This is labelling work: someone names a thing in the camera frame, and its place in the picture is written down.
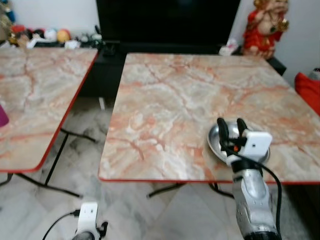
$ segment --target black tv screen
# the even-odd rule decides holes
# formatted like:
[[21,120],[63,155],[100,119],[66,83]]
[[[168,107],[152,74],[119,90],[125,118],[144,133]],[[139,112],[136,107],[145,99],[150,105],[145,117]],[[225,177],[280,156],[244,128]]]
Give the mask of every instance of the black tv screen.
[[96,0],[108,41],[227,43],[240,0]]

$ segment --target metal bowl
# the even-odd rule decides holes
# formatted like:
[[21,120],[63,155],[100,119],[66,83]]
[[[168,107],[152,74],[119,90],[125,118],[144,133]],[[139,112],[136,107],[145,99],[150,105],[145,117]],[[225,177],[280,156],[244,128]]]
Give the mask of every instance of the metal bowl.
[[[236,122],[227,121],[226,122],[228,129],[229,129],[229,138],[237,138],[239,136],[238,125]],[[212,152],[223,162],[227,162],[227,153],[225,151],[221,151],[221,145],[219,143],[219,126],[215,124],[209,131],[207,135],[207,140],[209,147],[211,148]],[[260,163],[264,163],[270,157],[270,148],[266,152],[265,156],[259,159]]]

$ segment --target figurine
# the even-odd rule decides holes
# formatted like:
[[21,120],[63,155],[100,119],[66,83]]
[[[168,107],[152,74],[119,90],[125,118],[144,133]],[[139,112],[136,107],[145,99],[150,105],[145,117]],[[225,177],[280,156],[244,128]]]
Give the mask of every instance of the figurine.
[[248,16],[243,35],[243,54],[270,59],[275,53],[275,41],[279,42],[289,28],[285,19],[288,0],[255,0],[254,5],[256,10]]

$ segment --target table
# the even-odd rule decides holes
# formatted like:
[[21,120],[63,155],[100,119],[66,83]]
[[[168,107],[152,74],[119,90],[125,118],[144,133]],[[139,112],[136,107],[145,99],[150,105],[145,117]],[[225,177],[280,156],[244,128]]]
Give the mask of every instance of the table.
[[0,172],[41,168],[96,54],[85,48],[0,49],[0,104],[10,121],[0,128]]
[[320,118],[265,60],[174,54],[127,55],[99,178],[231,183],[207,144],[218,117],[272,134],[266,165],[283,184],[320,182]]

